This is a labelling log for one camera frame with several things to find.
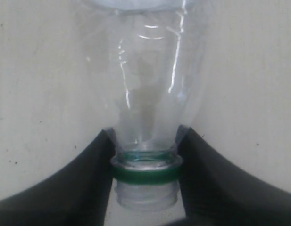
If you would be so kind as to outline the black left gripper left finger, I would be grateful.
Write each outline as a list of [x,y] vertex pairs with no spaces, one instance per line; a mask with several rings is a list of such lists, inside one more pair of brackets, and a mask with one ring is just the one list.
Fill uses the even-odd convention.
[[107,132],[44,181],[0,201],[0,226],[102,226],[113,176]]

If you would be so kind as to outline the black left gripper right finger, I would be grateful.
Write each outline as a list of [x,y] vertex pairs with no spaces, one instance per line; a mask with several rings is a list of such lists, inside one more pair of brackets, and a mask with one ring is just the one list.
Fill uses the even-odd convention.
[[291,193],[237,167],[193,129],[180,126],[184,226],[291,226]]

